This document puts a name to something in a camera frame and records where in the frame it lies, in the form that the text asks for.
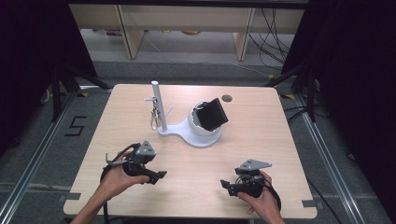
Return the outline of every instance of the gray carpet floor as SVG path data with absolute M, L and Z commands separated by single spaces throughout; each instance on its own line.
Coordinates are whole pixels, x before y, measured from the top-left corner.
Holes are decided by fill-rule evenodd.
M 148 84 L 151 80 L 156 79 L 163 85 L 261 86 L 268 82 L 268 75 L 279 75 L 278 70 L 258 65 L 246 65 L 242 68 L 232 64 L 209 63 L 95 62 L 94 66 L 101 80 L 111 85 L 118 83 Z M 78 82 L 81 85 L 90 84 L 83 79 L 78 79 Z M 291 82 L 292 78 L 279 84 L 276 87 L 279 94 L 291 93 Z M 64 217 L 70 217 L 63 212 L 64 196 L 73 184 L 109 95 L 108 92 L 90 91 L 86 97 L 76 97 L 73 100 L 66 112 L 62 126 L 56 133 L 45 159 L 40 164 L 30 188 L 25 193 L 10 223 L 64 223 Z M 293 99 L 280 98 L 280 101 L 284 109 L 297 106 Z M 297 109 L 287 111 L 285 116 L 289 118 L 297 111 Z M 317 125 L 321 134 L 367 223 L 390 223 L 359 166 L 346 157 L 347 148 L 333 126 L 331 118 L 328 118 L 323 108 L 316 109 L 316 112 Z M 1 202 L 8 197 L 12 190 L 12 184 L 19 180 L 24 168 L 35 153 L 50 126 L 51 116 L 52 103 L 49 101 L 36 110 L 24 132 L 20 135 L 20 144 L 10 148 L 0 159 Z M 86 117 L 79 119 L 76 123 L 85 128 L 80 136 L 66 136 L 68 133 L 77 132 L 77 130 L 69 128 L 75 116 Z M 351 223 L 303 118 L 297 118 L 290 125 L 290 130 L 306 177 L 324 196 L 342 223 Z M 336 223 L 329 206 L 318 196 L 317 191 L 313 188 L 311 191 L 318 205 L 318 216 L 311 220 L 288 219 L 286 221 L 288 223 Z M 158 222 L 158 220 L 146 221 L 148 223 Z M 201 220 L 201 222 L 208 223 L 208 220 Z M 94 223 L 103 223 L 103 218 L 98 216 Z

